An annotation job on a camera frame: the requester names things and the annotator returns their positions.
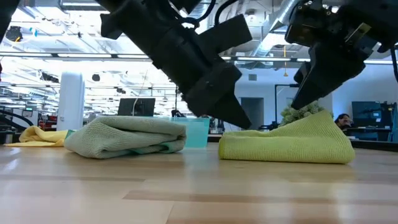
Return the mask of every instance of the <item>gray-green towel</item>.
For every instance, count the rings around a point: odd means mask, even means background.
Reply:
[[[65,147],[81,156],[107,159],[126,154],[171,153],[183,149],[185,126],[157,118],[97,118],[68,136]]]

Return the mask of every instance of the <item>white cylinder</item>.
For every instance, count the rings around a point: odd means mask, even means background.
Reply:
[[[81,72],[66,71],[61,76],[57,131],[83,127],[85,80]]]

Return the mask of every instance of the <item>green towel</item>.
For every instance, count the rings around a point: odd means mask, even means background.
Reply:
[[[126,154],[171,153],[183,149],[185,125],[157,118],[100,117],[69,135],[65,148],[81,156],[106,159]]]
[[[347,164],[355,158],[351,142],[328,111],[269,132],[225,133],[220,159]]]

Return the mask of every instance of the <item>cloth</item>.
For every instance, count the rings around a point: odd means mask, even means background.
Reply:
[[[84,157],[106,159],[177,152],[183,149],[186,138],[183,124],[157,118],[108,116],[96,118],[71,134],[65,147]]]
[[[11,147],[62,147],[68,131],[43,131],[31,126],[19,136],[20,143],[5,144]]]
[[[267,133],[224,133],[220,159],[347,164],[355,158],[349,139],[328,111],[313,114]]]

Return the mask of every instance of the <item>desk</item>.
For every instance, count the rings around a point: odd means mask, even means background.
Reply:
[[[348,128],[344,132],[360,140],[388,141],[392,130],[387,128]]]
[[[220,161],[217,147],[107,160],[0,148],[1,223],[397,223],[396,153],[358,149],[344,166]]]

